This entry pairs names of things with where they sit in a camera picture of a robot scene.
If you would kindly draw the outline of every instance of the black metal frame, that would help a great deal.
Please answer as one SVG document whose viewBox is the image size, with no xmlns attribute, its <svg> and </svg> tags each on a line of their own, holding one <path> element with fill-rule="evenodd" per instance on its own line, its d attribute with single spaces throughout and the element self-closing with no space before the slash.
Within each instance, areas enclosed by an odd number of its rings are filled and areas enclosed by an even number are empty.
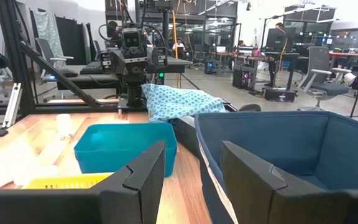
<svg viewBox="0 0 358 224">
<path fill-rule="evenodd" d="M 34 52 L 25 43 L 21 42 L 19 28 L 16 24 L 15 0 L 0 0 L 0 22 L 4 40 L 6 40 L 7 56 L 11 58 L 9 68 L 13 73 L 13 79 L 22 83 L 23 95 L 20 104 L 20 114 L 49 114 L 49 113 L 89 113 L 89 112 L 113 112 L 118 111 L 117 103 L 101 104 L 93 97 L 85 94 L 73 82 L 59 71 L 51 67 L 39 54 Z M 50 105 L 36 105 L 32 93 L 31 81 L 27 72 L 25 55 L 37 62 L 46 71 L 55 74 L 56 79 L 84 103 L 57 103 Z M 0 114 L 4 114 L 6 106 L 0 105 Z"/>
</svg>

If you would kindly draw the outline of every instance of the ceiling light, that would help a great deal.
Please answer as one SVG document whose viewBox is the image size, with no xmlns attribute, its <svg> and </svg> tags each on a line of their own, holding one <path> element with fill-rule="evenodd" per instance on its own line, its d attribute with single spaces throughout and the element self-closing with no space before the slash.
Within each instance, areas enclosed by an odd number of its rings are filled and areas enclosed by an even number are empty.
<svg viewBox="0 0 358 224">
<path fill-rule="evenodd" d="M 217 21 L 214 21 L 213 23 L 210 24 L 210 26 L 218 26 L 219 23 Z"/>
</svg>

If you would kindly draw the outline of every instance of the orange cable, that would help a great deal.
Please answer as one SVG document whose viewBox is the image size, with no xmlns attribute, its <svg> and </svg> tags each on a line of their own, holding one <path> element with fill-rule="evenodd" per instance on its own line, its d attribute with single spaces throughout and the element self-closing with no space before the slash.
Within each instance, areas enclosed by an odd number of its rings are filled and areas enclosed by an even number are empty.
<svg viewBox="0 0 358 224">
<path fill-rule="evenodd" d="M 176 23 L 176 17 L 175 17 L 174 10 L 172 10 L 172 17 L 173 17 L 173 39 L 175 40 L 175 58 L 178 59 L 177 23 Z M 177 88 L 179 88 L 178 74 L 177 74 Z"/>
</svg>

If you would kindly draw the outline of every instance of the computer tower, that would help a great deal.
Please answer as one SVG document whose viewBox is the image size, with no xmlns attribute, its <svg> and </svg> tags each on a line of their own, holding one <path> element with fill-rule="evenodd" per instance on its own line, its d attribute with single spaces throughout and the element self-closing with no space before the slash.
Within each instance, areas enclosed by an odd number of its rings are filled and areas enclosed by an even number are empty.
<svg viewBox="0 0 358 224">
<path fill-rule="evenodd" d="M 215 71 L 214 62 L 210 60 L 205 61 L 204 73 L 213 74 L 214 71 Z"/>
<path fill-rule="evenodd" d="M 233 70 L 233 83 L 234 87 L 239 89 L 249 90 L 250 75 L 249 72 L 243 72 L 240 70 Z"/>
</svg>

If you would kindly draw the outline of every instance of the monitor screen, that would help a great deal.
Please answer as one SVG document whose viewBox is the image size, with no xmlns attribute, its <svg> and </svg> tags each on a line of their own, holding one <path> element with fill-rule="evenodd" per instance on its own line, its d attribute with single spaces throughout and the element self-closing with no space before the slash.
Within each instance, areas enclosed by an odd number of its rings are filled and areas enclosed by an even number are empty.
<svg viewBox="0 0 358 224">
<path fill-rule="evenodd" d="M 293 39 L 295 36 L 296 28 L 283 28 L 283 30 L 284 32 L 280 29 L 269 29 L 266 47 L 281 51 L 284 48 L 285 41 L 287 40 L 285 49 L 291 50 L 293 48 Z"/>
</svg>

